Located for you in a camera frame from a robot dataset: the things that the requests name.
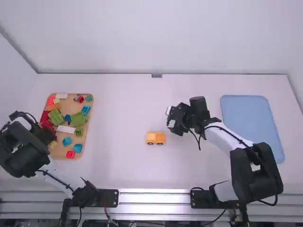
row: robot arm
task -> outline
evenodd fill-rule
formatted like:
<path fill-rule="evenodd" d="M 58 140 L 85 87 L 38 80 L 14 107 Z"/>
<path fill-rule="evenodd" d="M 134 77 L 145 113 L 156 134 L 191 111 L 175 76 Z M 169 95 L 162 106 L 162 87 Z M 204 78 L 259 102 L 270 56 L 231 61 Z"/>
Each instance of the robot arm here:
<path fill-rule="evenodd" d="M 0 166 L 14 177 L 42 178 L 65 192 L 69 199 L 63 203 L 61 226 L 65 226 L 70 206 L 116 207 L 118 190 L 97 189 L 81 177 L 71 181 L 56 171 L 48 150 L 48 144 L 56 136 L 28 115 L 14 112 L 9 116 L 11 121 L 0 130 Z"/>
<path fill-rule="evenodd" d="M 211 118 L 204 97 L 191 98 L 190 105 L 170 106 L 166 115 L 172 133 L 182 136 L 194 129 L 231 160 L 231 180 L 211 185 L 208 191 L 193 191 L 192 208 L 235 208 L 283 192 L 271 147 L 246 140 L 218 118 Z"/>

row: orange toy block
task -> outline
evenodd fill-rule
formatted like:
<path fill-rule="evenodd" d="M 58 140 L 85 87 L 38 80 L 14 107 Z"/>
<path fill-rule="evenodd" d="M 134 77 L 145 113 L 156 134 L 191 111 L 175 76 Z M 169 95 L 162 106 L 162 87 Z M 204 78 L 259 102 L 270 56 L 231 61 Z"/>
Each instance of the orange toy block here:
<path fill-rule="evenodd" d="M 60 103 L 55 103 L 55 104 L 52 104 L 52 105 L 46 107 L 46 110 L 52 111 L 54 109 L 59 109 L 59 108 L 60 108 Z"/>

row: white wall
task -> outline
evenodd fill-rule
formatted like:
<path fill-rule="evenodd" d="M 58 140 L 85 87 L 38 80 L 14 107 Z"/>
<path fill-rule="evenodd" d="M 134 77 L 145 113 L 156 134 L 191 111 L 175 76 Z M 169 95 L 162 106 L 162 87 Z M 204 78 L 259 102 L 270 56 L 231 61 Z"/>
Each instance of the white wall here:
<path fill-rule="evenodd" d="M 0 0 L 0 26 L 39 72 L 290 73 L 303 104 L 302 9 L 300 0 Z"/>
<path fill-rule="evenodd" d="M 15 110 L 27 110 L 27 97 L 37 74 L 16 50 L 0 35 L 0 125 Z"/>

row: red toy block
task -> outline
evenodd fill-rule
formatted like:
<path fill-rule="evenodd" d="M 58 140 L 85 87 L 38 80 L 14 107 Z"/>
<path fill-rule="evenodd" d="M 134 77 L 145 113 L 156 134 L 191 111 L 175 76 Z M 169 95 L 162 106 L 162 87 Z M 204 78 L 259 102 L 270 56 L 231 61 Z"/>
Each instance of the red toy block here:
<path fill-rule="evenodd" d="M 66 157 L 67 157 L 67 158 L 74 158 L 75 153 L 76 153 L 76 152 L 73 151 L 73 150 L 68 150 L 67 153 L 66 153 Z"/>
<path fill-rule="evenodd" d="M 52 130 L 53 133 L 56 134 L 56 131 L 53 129 L 53 126 L 50 122 L 43 122 L 43 123 L 41 123 L 41 126 L 43 129 L 46 127 L 49 128 L 50 130 Z"/>
<path fill-rule="evenodd" d="M 49 112 L 50 111 L 48 111 L 48 110 L 43 110 L 43 113 L 42 113 L 41 118 L 40 118 L 40 123 L 44 123 L 46 121 L 49 121 L 48 120 L 48 113 Z"/>
<path fill-rule="evenodd" d="M 54 100 L 55 98 L 56 98 L 56 96 L 50 96 L 50 97 L 48 98 L 48 100 L 47 100 L 46 105 L 47 105 L 47 106 L 52 105 L 52 104 L 53 104 L 53 100 Z"/>
<path fill-rule="evenodd" d="M 83 103 L 83 101 L 84 101 L 83 96 L 80 96 L 80 97 L 77 99 L 77 102 L 78 102 L 78 103 Z"/>

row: teal toy block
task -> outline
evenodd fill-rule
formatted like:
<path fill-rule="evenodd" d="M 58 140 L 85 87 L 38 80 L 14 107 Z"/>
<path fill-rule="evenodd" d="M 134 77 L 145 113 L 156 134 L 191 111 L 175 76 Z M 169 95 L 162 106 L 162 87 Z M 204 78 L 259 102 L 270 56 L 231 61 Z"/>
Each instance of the teal toy block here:
<path fill-rule="evenodd" d="M 75 127 L 79 127 L 85 124 L 85 117 L 83 113 L 80 111 L 71 116 L 71 123 Z"/>
<path fill-rule="evenodd" d="M 83 128 L 76 128 L 75 133 L 78 137 L 83 136 Z"/>
<path fill-rule="evenodd" d="M 91 95 L 86 96 L 86 97 L 85 97 L 85 100 L 86 100 L 87 102 L 91 102 L 91 101 L 93 101 L 93 96 L 91 96 Z"/>
<path fill-rule="evenodd" d="M 81 112 L 83 113 L 84 116 L 86 116 L 86 115 L 89 113 L 90 109 L 91 109 L 91 106 L 85 105 L 85 106 L 82 108 Z"/>
<path fill-rule="evenodd" d="M 48 117 L 54 126 L 58 126 L 64 122 L 64 118 L 58 109 L 54 109 L 48 113 Z"/>
<path fill-rule="evenodd" d="M 74 145 L 74 151 L 80 153 L 82 151 L 82 147 L 83 147 L 82 144 L 77 143 Z"/>
<path fill-rule="evenodd" d="M 72 143 L 72 140 L 71 140 L 71 137 L 65 137 L 63 140 L 62 140 L 62 144 L 63 146 L 67 147 L 68 145 L 71 145 Z"/>
<path fill-rule="evenodd" d="M 64 120 L 66 122 L 71 122 L 71 116 L 69 114 L 67 114 L 65 117 L 64 117 Z"/>

